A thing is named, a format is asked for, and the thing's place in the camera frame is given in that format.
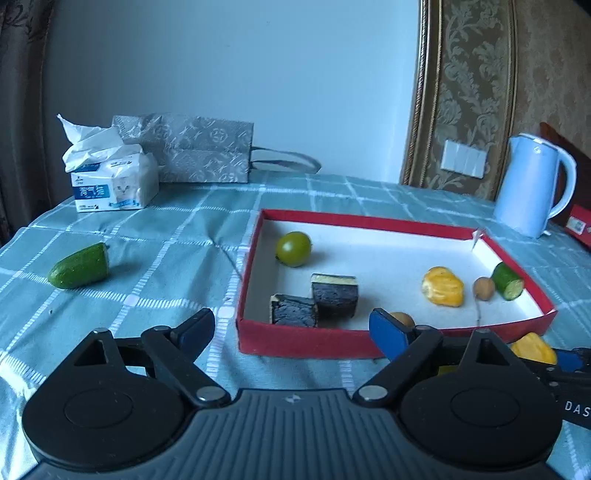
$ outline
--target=blue checkered tablecloth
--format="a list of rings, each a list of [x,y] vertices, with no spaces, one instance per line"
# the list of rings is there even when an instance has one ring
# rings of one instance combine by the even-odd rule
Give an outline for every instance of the blue checkered tablecloth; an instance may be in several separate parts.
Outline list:
[[[539,283],[558,315],[545,339],[591,346],[591,255],[558,227],[534,240],[491,220],[493,204],[449,192],[359,180],[255,171],[249,184],[165,184],[144,210],[76,213],[66,200],[0,249],[0,479],[35,464],[22,433],[26,400],[94,327],[138,336],[176,326],[201,307],[217,318],[197,360],[232,394],[239,387],[354,391],[384,361],[314,361],[242,355],[235,327],[240,271],[262,208],[316,210],[484,227]],[[53,264],[105,241],[112,275],[89,288],[53,288]],[[591,478],[591,432],[564,423],[549,463]]]

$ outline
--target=light switch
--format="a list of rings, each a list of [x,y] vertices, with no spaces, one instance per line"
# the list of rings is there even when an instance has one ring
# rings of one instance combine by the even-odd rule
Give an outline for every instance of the light switch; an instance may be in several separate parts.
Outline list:
[[[443,147],[441,168],[481,179],[484,176],[486,152],[468,147],[453,140],[446,140]]]

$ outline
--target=brown round vegetable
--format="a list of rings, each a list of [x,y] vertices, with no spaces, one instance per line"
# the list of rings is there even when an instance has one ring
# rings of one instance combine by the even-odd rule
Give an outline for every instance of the brown round vegetable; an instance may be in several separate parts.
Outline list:
[[[495,293],[495,282],[488,277],[480,277],[474,282],[474,295],[478,300],[489,301]]]
[[[395,319],[397,319],[400,323],[406,325],[407,327],[413,328],[415,325],[413,318],[408,313],[390,312],[390,315],[392,315]]]

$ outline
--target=kettle handle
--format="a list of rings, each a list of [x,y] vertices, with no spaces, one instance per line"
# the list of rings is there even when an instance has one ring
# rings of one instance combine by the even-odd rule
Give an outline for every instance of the kettle handle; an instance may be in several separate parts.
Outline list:
[[[560,201],[550,210],[548,218],[555,217],[566,208],[570,199],[573,197],[574,186],[577,183],[577,163],[574,161],[574,158],[563,148],[557,145],[554,145],[554,148],[558,150],[558,159],[566,169],[566,187],[564,188],[564,194]]]

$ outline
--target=white wall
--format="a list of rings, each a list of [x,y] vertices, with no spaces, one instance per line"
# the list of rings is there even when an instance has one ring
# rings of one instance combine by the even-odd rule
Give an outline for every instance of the white wall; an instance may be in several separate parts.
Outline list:
[[[322,173],[398,181],[414,89],[418,0],[60,0],[44,71],[57,199],[70,195],[55,115],[255,122],[255,144]]]

